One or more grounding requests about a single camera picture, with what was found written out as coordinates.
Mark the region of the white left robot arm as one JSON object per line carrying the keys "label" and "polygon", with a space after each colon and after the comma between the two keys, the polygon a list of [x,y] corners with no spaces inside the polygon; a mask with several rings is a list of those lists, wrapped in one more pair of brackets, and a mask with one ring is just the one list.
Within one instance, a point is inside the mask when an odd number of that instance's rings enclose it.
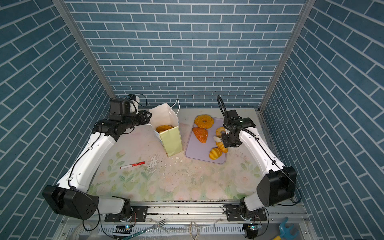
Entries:
{"label": "white left robot arm", "polygon": [[141,110],[98,121],[85,149],[68,172],[54,186],[47,185],[42,192],[53,212],[80,220],[106,214],[121,222],[129,221],[133,213],[129,199],[98,197],[87,192],[104,156],[120,136],[127,129],[148,124],[151,117],[150,112]]}

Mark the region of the large sesame oval bread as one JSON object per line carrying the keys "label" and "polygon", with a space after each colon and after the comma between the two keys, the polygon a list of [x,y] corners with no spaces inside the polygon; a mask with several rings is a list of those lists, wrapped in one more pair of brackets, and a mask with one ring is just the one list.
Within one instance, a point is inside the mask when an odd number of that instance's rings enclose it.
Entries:
{"label": "large sesame oval bread", "polygon": [[156,131],[160,134],[160,133],[165,132],[167,130],[170,130],[172,128],[173,128],[173,126],[170,126],[170,125],[161,125],[161,126],[158,126],[156,128]]}

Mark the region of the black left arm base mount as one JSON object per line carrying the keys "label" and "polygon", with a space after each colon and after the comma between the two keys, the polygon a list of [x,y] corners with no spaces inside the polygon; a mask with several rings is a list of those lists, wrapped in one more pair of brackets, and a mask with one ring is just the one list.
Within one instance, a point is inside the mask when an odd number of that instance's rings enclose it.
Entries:
{"label": "black left arm base mount", "polygon": [[148,206],[133,206],[122,210],[119,214],[107,214],[106,223],[128,223],[128,222],[145,222]]}

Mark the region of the floral paper bag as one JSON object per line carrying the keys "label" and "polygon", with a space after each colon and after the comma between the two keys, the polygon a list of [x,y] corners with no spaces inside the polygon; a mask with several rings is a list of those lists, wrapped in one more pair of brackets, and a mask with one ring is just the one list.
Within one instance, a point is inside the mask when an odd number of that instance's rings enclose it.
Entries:
{"label": "floral paper bag", "polygon": [[[172,106],[164,103],[150,109],[150,113],[152,113],[150,125],[163,145],[168,157],[178,154],[183,150],[178,118],[179,110],[180,102],[178,99]],[[170,125],[173,128],[159,134],[156,128],[161,125]]]}

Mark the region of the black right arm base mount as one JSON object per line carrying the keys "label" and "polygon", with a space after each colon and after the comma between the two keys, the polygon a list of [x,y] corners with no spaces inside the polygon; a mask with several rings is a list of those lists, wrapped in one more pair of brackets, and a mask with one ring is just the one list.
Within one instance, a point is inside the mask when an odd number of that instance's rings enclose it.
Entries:
{"label": "black right arm base mount", "polygon": [[258,209],[254,211],[248,211],[245,206],[226,204],[222,206],[228,222],[262,222],[267,220],[265,209]]}

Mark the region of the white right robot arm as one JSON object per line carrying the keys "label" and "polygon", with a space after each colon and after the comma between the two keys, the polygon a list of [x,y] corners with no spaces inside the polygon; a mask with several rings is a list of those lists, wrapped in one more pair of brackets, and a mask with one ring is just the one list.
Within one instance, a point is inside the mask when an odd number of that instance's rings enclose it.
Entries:
{"label": "white right robot arm", "polygon": [[256,191],[241,200],[244,212],[253,212],[293,198],[297,189],[296,170],[287,167],[275,156],[261,138],[253,121],[249,118],[225,120],[224,128],[224,146],[235,148],[245,145],[261,170],[262,179]]}

